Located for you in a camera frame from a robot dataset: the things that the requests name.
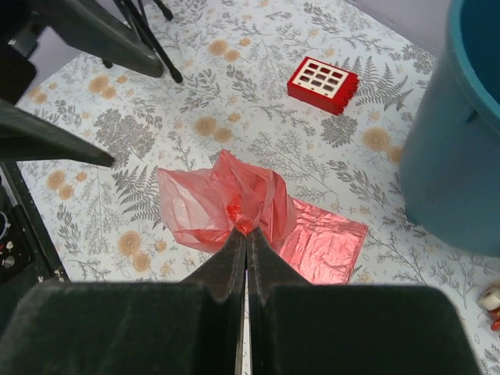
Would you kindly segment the teal plastic trash bin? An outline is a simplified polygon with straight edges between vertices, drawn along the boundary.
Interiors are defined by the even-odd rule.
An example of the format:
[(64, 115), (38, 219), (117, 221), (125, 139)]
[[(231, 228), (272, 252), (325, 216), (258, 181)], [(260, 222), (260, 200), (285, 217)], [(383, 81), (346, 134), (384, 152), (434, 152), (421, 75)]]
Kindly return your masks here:
[(454, 1), (406, 139), (408, 219), (462, 250), (499, 254), (499, 4)]

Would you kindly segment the colourful toy block car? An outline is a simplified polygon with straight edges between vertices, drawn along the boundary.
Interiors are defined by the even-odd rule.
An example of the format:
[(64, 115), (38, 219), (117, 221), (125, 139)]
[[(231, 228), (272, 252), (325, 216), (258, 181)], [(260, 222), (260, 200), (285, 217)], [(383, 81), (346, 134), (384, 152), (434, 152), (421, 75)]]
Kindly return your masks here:
[(499, 284), (491, 284), (480, 296), (478, 304), (491, 317), (491, 330), (499, 332)]

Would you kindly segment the red white window toy block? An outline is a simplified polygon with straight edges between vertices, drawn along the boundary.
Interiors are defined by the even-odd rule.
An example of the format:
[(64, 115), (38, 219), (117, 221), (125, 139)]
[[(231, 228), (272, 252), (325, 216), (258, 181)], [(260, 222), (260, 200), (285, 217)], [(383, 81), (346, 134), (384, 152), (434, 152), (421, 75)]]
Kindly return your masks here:
[(306, 56), (287, 82), (292, 98), (341, 115), (359, 86), (357, 74)]

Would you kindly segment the floral patterned table mat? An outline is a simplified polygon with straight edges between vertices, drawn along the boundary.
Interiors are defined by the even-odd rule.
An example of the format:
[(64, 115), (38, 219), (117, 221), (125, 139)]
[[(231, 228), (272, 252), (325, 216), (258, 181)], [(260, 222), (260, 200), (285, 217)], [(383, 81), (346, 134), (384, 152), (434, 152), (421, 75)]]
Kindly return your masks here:
[[(222, 149), (276, 170), (290, 195), (369, 228), (350, 281), (440, 288), (485, 374), (499, 338), (478, 305), (499, 261), (452, 248), (405, 218), (397, 169), (434, 57), (345, 1), (170, 1), (183, 82), (154, 90), (79, 55), (20, 107), (107, 150), (113, 168), (23, 162), (20, 170), (71, 280), (174, 281), (207, 255), (159, 216), (158, 167), (208, 168)], [(309, 56), (353, 72), (335, 116), (288, 95)]]

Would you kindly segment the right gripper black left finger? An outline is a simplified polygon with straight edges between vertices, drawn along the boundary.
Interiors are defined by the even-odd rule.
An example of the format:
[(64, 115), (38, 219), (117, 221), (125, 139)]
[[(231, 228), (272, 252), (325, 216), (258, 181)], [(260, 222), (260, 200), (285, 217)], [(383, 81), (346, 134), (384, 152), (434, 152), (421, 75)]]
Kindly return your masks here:
[(239, 374), (245, 237), (177, 283), (45, 282), (1, 339), (4, 374)]

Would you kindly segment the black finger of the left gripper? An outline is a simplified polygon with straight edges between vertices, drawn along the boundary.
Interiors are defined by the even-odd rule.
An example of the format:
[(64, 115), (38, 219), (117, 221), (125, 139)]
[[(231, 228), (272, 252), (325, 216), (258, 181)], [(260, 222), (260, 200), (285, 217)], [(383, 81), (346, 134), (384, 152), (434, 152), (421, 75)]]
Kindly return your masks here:
[(68, 159), (111, 167), (114, 158), (91, 143), (1, 101), (3, 162)]
[(70, 47), (149, 77), (163, 64), (141, 40), (139, 19), (129, 1), (116, 1), (128, 23), (96, 1), (8, 1), (7, 55), (28, 60), (44, 29), (53, 29)]

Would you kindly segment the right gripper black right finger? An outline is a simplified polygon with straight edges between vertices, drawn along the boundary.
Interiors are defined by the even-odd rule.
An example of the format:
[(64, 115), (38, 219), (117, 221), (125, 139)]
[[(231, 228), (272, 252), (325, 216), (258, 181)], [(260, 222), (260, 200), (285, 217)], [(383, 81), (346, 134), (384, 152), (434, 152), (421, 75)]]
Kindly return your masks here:
[(419, 285), (314, 285), (247, 238), (254, 374), (478, 374), (455, 306)]

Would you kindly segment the red plastic trash bag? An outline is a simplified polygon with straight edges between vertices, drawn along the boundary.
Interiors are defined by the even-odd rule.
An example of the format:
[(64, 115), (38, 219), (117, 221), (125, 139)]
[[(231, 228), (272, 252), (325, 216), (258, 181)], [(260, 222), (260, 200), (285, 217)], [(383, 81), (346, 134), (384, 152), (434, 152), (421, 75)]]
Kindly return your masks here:
[(262, 230), (271, 248), (313, 284), (345, 284), (368, 228), (288, 194), (277, 172), (223, 150), (213, 167), (159, 168), (159, 213), (175, 241), (218, 252), (232, 230)]

